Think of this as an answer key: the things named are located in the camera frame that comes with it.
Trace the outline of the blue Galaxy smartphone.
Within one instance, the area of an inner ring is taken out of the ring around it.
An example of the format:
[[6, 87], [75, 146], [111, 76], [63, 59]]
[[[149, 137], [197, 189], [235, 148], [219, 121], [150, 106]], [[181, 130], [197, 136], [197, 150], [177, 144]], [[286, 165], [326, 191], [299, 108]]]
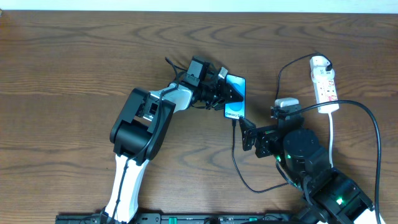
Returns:
[[230, 98], [224, 105], [224, 116], [229, 119], [245, 117], [246, 80], [243, 77], [228, 74], [226, 84], [230, 87]]

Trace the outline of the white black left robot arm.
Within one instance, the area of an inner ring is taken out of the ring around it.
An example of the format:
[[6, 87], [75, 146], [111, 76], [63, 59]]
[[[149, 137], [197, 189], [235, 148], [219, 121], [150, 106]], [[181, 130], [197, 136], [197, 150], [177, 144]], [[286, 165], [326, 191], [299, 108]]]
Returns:
[[159, 152], [175, 113], [200, 103], [201, 110], [223, 110], [228, 119], [245, 116], [243, 77], [200, 57], [192, 57], [188, 68], [166, 61], [175, 78], [161, 90], [133, 89], [111, 129], [116, 174], [102, 223], [129, 223], [136, 216], [145, 169]]

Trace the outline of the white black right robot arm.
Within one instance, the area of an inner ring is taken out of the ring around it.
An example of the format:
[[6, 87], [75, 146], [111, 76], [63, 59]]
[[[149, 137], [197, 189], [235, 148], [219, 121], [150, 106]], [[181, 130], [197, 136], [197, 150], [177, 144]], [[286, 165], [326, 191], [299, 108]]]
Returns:
[[273, 106], [277, 124], [258, 128], [246, 118], [239, 118], [243, 149], [256, 148], [258, 158], [274, 156], [275, 166], [288, 185], [302, 191], [305, 207], [274, 223], [383, 223], [379, 208], [381, 176], [381, 137], [377, 121], [363, 104], [349, 101], [369, 115], [376, 133], [377, 166], [374, 198], [338, 170], [329, 159], [317, 135], [303, 126], [303, 113], [317, 108]]

